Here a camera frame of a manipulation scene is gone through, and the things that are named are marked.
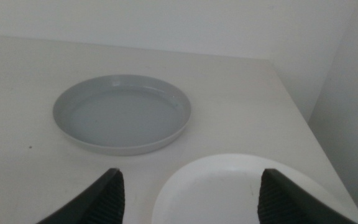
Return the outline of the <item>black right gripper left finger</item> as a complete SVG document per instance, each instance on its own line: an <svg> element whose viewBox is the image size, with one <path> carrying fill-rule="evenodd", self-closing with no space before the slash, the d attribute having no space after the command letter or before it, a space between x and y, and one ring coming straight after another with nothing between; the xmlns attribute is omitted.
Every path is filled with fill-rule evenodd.
<svg viewBox="0 0 358 224"><path fill-rule="evenodd" d="M40 224L122 223L125 210L124 177L108 169L74 199L39 221Z"/></svg>

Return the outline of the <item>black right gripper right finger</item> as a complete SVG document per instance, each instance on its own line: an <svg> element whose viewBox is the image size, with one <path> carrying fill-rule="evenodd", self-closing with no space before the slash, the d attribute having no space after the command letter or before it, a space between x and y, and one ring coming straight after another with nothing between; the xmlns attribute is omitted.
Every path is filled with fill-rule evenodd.
<svg viewBox="0 0 358 224"><path fill-rule="evenodd" d="M257 214L261 224L356 224L276 169L262 173Z"/></svg>

